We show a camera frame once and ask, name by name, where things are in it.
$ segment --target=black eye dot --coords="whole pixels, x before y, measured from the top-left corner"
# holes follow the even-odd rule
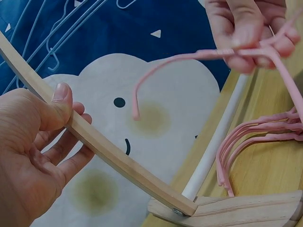
[[[125,100],[123,98],[115,98],[114,99],[114,105],[118,108],[122,108],[125,106]]]

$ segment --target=light wood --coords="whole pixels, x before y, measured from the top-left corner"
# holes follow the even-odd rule
[[[172,223],[187,227],[294,227],[302,216],[302,191],[240,197],[200,196],[191,217],[181,217],[155,199],[149,212]]]
[[[301,0],[286,0],[287,17],[293,14]],[[303,37],[303,17],[296,22]],[[303,92],[303,42],[301,41],[292,56],[284,60],[290,74],[295,77]],[[171,182],[172,187],[182,192],[209,143],[221,119],[239,74],[232,71],[206,125],[197,137],[187,159]],[[250,79],[241,100],[231,128],[243,121],[256,119],[266,114],[276,114],[293,107],[290,96],[276,70],[259,70]],[[231,170],[231,182],[236,196],[266,195],[294,192],[303,189],[303,143],[296,141],[255,144],[246,148],[237,158]],[[212,167],[198,195],[224,197],[226,192],[217,185],[215,166]],[[142,227],[176,227],[152,214],[148,215]],[[303,219],[297,224],[303,227]]]
[[[46,102],[51,101],[52,89],[25,62],[1,32],[0,54],[29,90],[39,95]],[[178,209],[190,216],[194,214],[197,209],[195,203],[177,193],[127,156],[75,111],[72,113],[66,128],[107,164],[149,195],[171,209]]]

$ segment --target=wooden table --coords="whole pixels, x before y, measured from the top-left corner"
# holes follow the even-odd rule
[[[287,0],[287,15],[293,14],[300,0]],[[303,37],[303,16],[297,23]],[[296,47],[294,54],[284,61],[290,74],[303,94],[303,41]],[[239,74],[231,72],[217,104],[197,137],[183,166],[176,174],[171,185],[182,192],[195,167],[205,151],[215,128],[221,119],[227,102],[236,85]],[[288,111],[293,107],[292,100],[276,70],[258,70],[251,76],[241,100],[231,128],[262,115],[272,115]],[[251,145],[237,158],[231,170],[231,183],[236,196],[273,194],[303,189],[303,143],[296,141],[271,142]],[[212,167],[198,195],[226,196],[225,190],[216,182],[215,166]],[[143,227],[174,227],[176,225],[149,215]],[[297,226],[303,227],[303,220]]]

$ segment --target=blue fabric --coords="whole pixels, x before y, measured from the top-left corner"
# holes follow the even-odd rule
[[[11,29],[5,33],[10,39],[28,0],[2,0],[0,2],[0,30],[4,33],[8,23]],[[34,0],[27,9],[12,42],[22,54],[28,34],[42,0]],[[89,1],[81,7],[50,39],[50,47],[62,37],[67,29],[92,5]],[[131,0],[120,0],[120,6]],[[47,0],[30,40],[25,59],[50,33],[53,24],[62,17],[65,0]],[[68,12],[74,9],[70,0]],[[161,38],[150,35],[161,30]],[[145,61],[163,59],[175,54],[214,49],[205,9],[198,0],[137,0],[127,9],[116,6],[116,0],[106,2],[56,53],[60,66],[55,72],[56,61],[51,56],[38,71],[45,78],[54,73],[78,75],[93,60],[111,53],[125,53]],[[34,69],[47,55],[44,47],[29,63]],[[224,61],[201,61],[215,76],[221,89],[230,69]],[[5,64],[0,68],[0,92],[6,88],[14,73]]]

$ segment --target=wooden stand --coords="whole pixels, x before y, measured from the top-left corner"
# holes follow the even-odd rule
[[[148,211],[187,227],[294,227],[303,213],[303,191],[227,198],[197,197],[196,212],[182,217],[152,199]]]

